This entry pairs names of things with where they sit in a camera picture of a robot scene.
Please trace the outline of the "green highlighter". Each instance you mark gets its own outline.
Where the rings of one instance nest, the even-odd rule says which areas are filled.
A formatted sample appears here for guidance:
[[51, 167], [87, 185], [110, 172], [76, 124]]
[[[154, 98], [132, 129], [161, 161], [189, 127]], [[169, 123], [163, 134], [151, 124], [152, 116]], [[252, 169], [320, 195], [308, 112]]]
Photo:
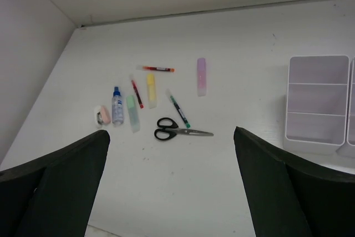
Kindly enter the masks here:
[[129, 95], [126, 97], [126, 104], [128, 108], [130, 125], [133, 133], [136, 133], [140, 130], [140, 122], [138, 111], [136, 108], [136, 101], [133, 95]]

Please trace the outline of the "purple pink highlighter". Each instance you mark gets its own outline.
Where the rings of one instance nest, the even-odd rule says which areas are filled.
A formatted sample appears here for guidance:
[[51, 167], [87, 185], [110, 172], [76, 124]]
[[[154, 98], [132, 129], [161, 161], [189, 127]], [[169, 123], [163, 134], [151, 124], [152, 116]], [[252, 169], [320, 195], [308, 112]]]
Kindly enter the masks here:
[[199, 58], [197, 60], [197, 95], [205, 96], [207, 92], [206, 82], [206, 59]]

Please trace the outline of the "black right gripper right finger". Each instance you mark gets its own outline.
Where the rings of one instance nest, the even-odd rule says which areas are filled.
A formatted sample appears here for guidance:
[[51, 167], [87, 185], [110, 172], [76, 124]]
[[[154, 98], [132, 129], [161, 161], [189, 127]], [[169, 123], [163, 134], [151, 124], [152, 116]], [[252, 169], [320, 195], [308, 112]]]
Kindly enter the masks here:
[[244, 128], [236, 158], [256, 236], [354, 236], [354, 175], [280, 149]]

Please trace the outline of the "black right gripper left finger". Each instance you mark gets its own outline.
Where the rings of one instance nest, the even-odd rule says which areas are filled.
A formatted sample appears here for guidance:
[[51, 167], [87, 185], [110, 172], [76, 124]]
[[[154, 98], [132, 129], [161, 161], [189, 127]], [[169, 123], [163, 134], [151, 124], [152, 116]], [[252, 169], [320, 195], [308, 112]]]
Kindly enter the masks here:
[[109, 144], [98, 130], [1, 171], [1, 236], [84, 236]]

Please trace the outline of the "yellow highlighter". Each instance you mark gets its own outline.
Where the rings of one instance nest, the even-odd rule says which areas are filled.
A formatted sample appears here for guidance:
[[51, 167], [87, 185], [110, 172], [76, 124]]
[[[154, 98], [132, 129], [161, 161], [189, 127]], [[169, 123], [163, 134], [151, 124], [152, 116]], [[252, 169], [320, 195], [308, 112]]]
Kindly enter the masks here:
[[155, 76], [152, 73], [149, 73], [147, 75], [146, 82], [148, 88], [148, 106], [152, 109], [157, 106]]

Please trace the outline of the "blue capped glue bottle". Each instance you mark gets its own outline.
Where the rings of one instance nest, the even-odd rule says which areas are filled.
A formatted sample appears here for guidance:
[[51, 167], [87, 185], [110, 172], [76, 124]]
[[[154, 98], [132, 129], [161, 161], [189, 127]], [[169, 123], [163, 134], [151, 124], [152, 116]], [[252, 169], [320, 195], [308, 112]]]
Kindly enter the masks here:
[[119, 87], [114, 87], [111, 99], [111, 121], [115, 126], [124, 123], [123, 103]]

